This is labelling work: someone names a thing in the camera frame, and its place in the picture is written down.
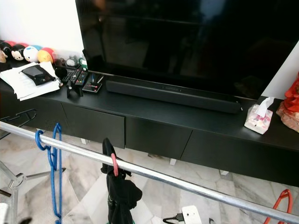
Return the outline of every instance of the tissue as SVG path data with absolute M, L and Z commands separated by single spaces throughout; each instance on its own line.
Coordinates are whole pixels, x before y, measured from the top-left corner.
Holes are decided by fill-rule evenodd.
M 266 98 L 260 105 L 254 104 L 249 108 L 244 126 L 260 134 L 264 134 L 273 115 L 268 107 L 273 103 L 274 97 Z

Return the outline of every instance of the small figurine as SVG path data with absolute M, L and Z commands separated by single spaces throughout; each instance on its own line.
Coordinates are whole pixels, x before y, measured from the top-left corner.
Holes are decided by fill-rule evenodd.
M 2 50 L 0 50 L 0 63 L 5 63 L 6 62 L 6 58 L 4 56 L 4 53 Z
M 26 47 L 23 52 L 25 60 L 28 62 L 38 62 L 37 53 L 40 49 L 42 49 L 42 47 L 38 45 L 30 45 Z
M 83 70 L 86 71 L 87 70 L 87 62 L 86 62 L 84 55 L 82 55 L 82 57 L 79 58 L 78 61 L 79 61 L 79 64 L 82 66 Z
M 66 60 L 66 64 L 68 66 L 77 66 L 78 60 L 76 56 L 70 56 L 69 59 Z
M 11 48 L 15 45 L 13 41 L 4 41 L 0 43 L 0 50 L 2 51 L 5 58 L 12 58 Z
M 42 48 L 37 53 L 37 59 L 39 62 L 51 62 L 53 64 L 53 50 L 51 48 Z
M 66 66 L 65 59 L 63 57 L 60 58 L 60 63 L 61 63 L 61 66 L 64 66 L 64 67 Z
M 13 58 L 15 60 L 18 60 L 18 61 L 22 61 L 24 60 L 24 49 L 27 47 L 28 45 L 25 44 L 25 43 L 17 43 L 16 45 L 14 45 L 12 48 L 11 48 L 11 55 L 13 56 Z

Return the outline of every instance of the black garment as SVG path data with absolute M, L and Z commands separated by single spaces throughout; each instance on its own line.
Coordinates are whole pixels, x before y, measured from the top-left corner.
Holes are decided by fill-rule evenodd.
M 106 138 L 103 141 L 103 154 L 110 156 L 112 153 L 116 156 L 113 146 Z M 126 175 L 131 176 L 131 172 L 118 168 L 118 176 L 114 176 L 113 170 L 113 166 L 106 164 L 101 168 L 102 173 L 107 174 L 109 224 L 132 224 L 130 209 L 136 207 L 142 191 L 133 182 L 125 180 Z

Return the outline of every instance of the stack of papers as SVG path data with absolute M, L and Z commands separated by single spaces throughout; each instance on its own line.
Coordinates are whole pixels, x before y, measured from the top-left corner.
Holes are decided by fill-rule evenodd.
M 45 84 L 36 86 L 31 78 L 21 72 L 23 69 L 34 65 L 37 65 L 37 63 L 33 62 L 0 73 L 0 78 L 14 89 L 14 93 L 17 95 L 17 98 L 20 101 L 37 97 L 47 92 L 59 90 L 60 81 L 55 75 L 55 71 L 52 67 L 51 62 L 42 62 L 40 63 L 40 66 L 45 69 L 50 75 L 55 77 L 55 81 L 50 81 Z

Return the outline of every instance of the white wall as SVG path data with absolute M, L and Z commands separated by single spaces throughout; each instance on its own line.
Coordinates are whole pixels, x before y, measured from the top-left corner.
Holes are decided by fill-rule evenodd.
M 262 96 L 285 98 L 285 92 L 294 83 L 299 71 L 299 42 L 289 54 L 283 65 L 277 71 Z
M 81 53 L 75 0 L 0 0 L 0 39 Z M 262 95 L 284 99 L 298 71 L 299 42 Z

